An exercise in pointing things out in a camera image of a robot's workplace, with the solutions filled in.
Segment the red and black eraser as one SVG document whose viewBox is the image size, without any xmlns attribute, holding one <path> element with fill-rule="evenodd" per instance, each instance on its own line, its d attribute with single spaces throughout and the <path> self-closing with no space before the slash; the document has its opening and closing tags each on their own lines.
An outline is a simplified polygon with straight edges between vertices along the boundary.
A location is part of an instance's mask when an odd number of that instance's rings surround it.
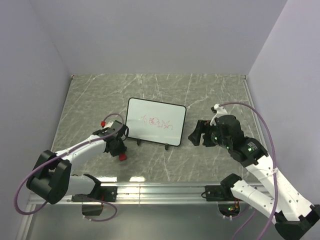
<svg viewBox="0 0 320 240">
<path fill-rule="evenodd" d="M 126 156 L 125 153 L 121 153 L 121 154 L 119 154 L 118 159 L 119 159 L 119 161 L 122 162 L 122 161 L 125 161 L 127 159 L 127 156 Z"/>
</svg>

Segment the small black-framed whiteboard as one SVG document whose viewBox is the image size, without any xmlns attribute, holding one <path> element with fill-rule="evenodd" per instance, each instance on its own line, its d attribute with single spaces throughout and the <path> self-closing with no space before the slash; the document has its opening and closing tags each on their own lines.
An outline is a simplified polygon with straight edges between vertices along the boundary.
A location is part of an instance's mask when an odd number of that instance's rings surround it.
<svg viewBox="0 0 320 240">
<path fill-rule="evenodd" d="M 187 108 L 183 105 L 131 97 L 125 125 L 131 139 L 178 147 Z"/>
</svg>

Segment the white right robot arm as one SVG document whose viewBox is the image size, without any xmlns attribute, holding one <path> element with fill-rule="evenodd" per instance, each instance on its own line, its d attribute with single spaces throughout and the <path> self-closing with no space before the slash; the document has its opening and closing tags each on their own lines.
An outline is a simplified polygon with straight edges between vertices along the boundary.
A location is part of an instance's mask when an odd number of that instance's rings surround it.
<svg viewBox="0 0 320 240">
<path fill-rule="evenodd" d="M 208 202 L 242 200 L 271 218 L 285 240 L 301 239 L 320 220 L 320 206 L 304 198 L 274 167 L 267 150 L 257 139 L 244 135 L 235 116 L 223 115 L 213 122 L 198 120 L 188 140 L 194 146 L 226 149 L 231 158 L 253 174 L 270 194 L 265 195 L 232 173 L 221 181 L 219 191 L 214 191 L 210 185 L 205 187 Z"/>
</svg>

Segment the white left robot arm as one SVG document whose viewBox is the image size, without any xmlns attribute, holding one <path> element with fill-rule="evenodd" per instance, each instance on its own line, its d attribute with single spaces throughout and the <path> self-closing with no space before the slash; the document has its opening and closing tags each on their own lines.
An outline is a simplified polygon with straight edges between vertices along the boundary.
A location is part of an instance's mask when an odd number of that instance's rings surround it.
<svg viewBox="0 0 320 240">
<path fill-rule="evenodd" d="M 128 130 L 126 125 L 115 120 L 77 145 L 57 152 L 42 152 L 34 168 L 49 164 L 33 173 L 26 187 L 52 205 L 65 196 L 84 195 L 89 201 L 101 200 L 102 182 L 90 174 L 73 176 L 72 170 L 102 153 L 125 160 L 127 147 L 122 137 Z"/>
</svg>

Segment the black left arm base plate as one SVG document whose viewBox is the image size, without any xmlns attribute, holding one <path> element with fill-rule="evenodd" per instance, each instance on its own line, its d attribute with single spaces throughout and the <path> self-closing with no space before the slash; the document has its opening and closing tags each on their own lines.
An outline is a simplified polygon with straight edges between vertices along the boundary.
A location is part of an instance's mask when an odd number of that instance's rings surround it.
<svg viewBox="0 0 320 240">
<path fill-rule="evenodd" d="M 90 194 L 77 194 L 71 197 L 72 202 L 115 202 L 117 198 L 117 186 L 98 186 Z"/>
</svg>

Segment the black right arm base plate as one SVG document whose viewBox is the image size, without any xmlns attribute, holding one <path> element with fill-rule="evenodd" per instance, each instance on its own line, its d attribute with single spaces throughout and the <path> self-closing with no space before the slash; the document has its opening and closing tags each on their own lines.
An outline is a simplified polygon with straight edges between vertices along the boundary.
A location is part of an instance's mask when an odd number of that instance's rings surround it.
<svg viewBox="0 0 320 240">
<path fill-rule="evenodd" d="M 207 202 L 219 202 L 225 199 L 223 188 L 220 185 L 206 185 L 201 196 Z"/>
</svg>

